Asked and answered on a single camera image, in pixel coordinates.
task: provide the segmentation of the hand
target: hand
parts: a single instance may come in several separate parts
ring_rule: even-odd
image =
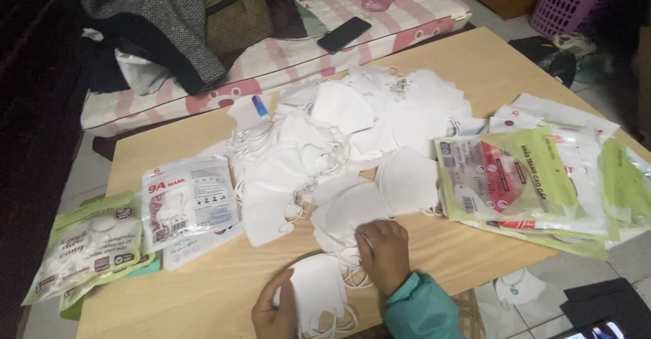
[[[362,268],[379,291],[390,297],[411,274],[407,230],[394,220],[376,220],[357,227],[355,239]]]
[[[294,286],[289,278],[294,269],[288,269],[265,285],[260,298],[251,310],[251,320],[258,339],[293,339],[296,337],[298,313]],[[281,300],[278,310],[273,308],[273,296],[281,287]]]

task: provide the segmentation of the teal sleeve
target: teal sleeve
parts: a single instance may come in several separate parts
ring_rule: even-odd
[[[396,339],[463,339],[459,308],[430,275],[411,273],[382,319]]]

